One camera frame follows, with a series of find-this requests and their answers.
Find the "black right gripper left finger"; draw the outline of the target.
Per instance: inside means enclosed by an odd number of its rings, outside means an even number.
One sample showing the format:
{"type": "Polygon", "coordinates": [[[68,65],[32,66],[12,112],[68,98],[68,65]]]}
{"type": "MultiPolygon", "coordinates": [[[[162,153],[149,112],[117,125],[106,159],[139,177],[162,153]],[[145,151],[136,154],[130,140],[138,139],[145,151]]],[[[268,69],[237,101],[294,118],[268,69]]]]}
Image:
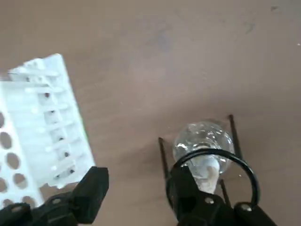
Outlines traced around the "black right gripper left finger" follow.
{"type": "Polygon", "coordinates": [[[39,207],[25,202],[0,211],[2,226],[78,226],[92,224],[109,189],[107,168],[92,166],[71,192],[51,196],[39,207]]]}

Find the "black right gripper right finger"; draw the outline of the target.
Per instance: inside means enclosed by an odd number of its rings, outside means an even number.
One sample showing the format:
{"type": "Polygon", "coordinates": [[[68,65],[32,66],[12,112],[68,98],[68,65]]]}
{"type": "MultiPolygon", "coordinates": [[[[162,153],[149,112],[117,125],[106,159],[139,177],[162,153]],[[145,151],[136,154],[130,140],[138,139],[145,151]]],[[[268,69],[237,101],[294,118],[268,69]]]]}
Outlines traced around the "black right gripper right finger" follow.
{"type": "Polygon", "coordinates": [[[171,170],[172,208],[179,226],[274,226],[259,207],[239,202],[233,208],[215,194],[202,192],[187,166],[171,170]]]}

